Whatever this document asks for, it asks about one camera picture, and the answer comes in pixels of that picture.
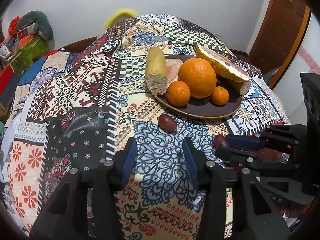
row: wooden door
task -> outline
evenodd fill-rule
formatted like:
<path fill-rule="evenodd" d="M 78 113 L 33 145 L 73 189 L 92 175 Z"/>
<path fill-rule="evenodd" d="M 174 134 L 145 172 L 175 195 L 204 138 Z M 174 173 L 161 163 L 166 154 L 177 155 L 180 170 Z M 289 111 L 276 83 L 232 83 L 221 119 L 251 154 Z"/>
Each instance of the wooden door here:
<path fill-rule="evenodd" d="M 302 40 L 303 37 L 298 37 L 298 34 L 305 11 L 304 0 L 270 0 L 260 32 L 248 57 L 262 74 L 281 67 L 296 39 Z"/>

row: tablecloth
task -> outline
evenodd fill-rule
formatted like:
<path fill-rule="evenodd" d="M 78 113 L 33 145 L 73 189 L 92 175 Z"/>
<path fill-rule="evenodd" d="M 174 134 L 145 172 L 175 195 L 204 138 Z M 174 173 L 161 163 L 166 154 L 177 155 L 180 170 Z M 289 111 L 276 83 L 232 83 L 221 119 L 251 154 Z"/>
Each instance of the tablecloth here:
<path fill-rule="evenodd" d="M 198 44 L 225 55 L 251 77 L 241 107 L 229 118 L 200 120 L 171 112 L 145 87 L 145 63 L 152 46 L 165 55 L 195 55 Z M 67 57 L 66 52 L 58 53 Z M 56 68 L 54 61 L 46 70 L 51 68 Z M 174 16 L 144 15 L 121 21 L 62 72 L 28 93 L 8 164 L 15 207 L 27 234 L 70 168 L 86 171 L 112 159 L 133 136 L 138 143 L 135 167 L 128 185 L 116 193 L 125 238 L 195 239 L 205 192 L 196 190 L 188 177 L 183 138 L 190 136 L 197 149 L 220 164 L 212 146 L 215 135 L 251 135 L 266 125 L 289 123 L 259 69 L 239 60 L 207 30 Z M 162 113 L 177 121 L 176 132 L 168 134 L 158 127 Z M 231 189 L 226 198 L 228 237 L 232 234 Z M 90 205 L 88 219 L 94 234 Z"/>

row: metal pin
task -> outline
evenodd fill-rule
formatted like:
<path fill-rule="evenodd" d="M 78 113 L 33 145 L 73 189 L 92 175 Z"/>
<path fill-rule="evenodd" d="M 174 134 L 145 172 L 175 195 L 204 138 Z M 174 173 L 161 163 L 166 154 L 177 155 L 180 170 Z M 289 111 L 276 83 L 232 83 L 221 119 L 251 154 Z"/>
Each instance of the metal pin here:
<path fill-rule="evenodd" d="M 70 172 L 70 174 L 74 175 L 74 174 L 76 174 L 78 172 L 78 169 L 77 168 L 71 168 L 69 170 L 69 172 Z"/>
<path fill-rule="evenodd" d="M 205 164 L 210 168 L 212 168 L 216 165 L 216 163 L 214 161 L 207 161 Z"/>
<path fill-rule="evenodd" d="M 248 174 L 250 174 L 250 170 L 248 168 L 243 168 L 242 173 L 245 175 L 248 175 Z"/>
<path fill-rule="evenodd" d="M 113 161 L 111 160 L 106 160 L 104 163 L 103 163 L 106 167 L 110 167 L 113 165 Z"/>

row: brown plate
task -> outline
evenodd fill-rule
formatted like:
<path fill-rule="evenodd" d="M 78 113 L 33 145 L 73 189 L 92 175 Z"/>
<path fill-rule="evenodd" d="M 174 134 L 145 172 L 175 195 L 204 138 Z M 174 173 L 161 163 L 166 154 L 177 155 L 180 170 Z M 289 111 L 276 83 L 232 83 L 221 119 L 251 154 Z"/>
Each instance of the brown plate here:
<path fill-rule="evenodd" d="M 193 57 L 196 56 L 177 54 L 166 56 L 165 59 L 176 58 L 180 59 L 182 62 L 185 62 L 187 59 Z M 191 98 L 190 101 L 183 107 L 175 107 L 170 105 L 166 99 L 166 95 L 154 96 L 154 98 L 167 108 L 191 117 L 201 119 L 220 119 L 233 115 L 241 106 L 242 96 L 239 95 L 239 93 L 228 83 L 225 78 L 219 77 L 217 86 L 222 86 L 229 92 L 229 101 L 224 106 L 218 106 L 212 103 L 210 97 L 203 99 Z"/>

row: small orange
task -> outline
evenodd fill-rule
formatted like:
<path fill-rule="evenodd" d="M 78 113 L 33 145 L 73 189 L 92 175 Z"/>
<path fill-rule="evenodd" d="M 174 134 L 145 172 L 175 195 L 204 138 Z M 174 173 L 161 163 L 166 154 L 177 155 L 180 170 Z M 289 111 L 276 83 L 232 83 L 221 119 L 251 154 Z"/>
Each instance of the small orange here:
<path fill-rule="evenodd" d="M 216 105 L 223 106 L 229 100 L 229 92 L 223 87 L 215 87 L 211 95 L 211 100 Z"/>
<path fill-rule="evenodd" d="M 184 106 L 190 100 L 190 89 L 183 81 L 175 81 L 167 89 L 167 100 L 173 106 Z"/>
<path fill-rule="evenodd" d="M 181 65 L 178 77 L 188 85 L 193 98 L 208 97 L 217 84 L 217 76 L 210 63 L 198 57 L 187 59 Z"/>

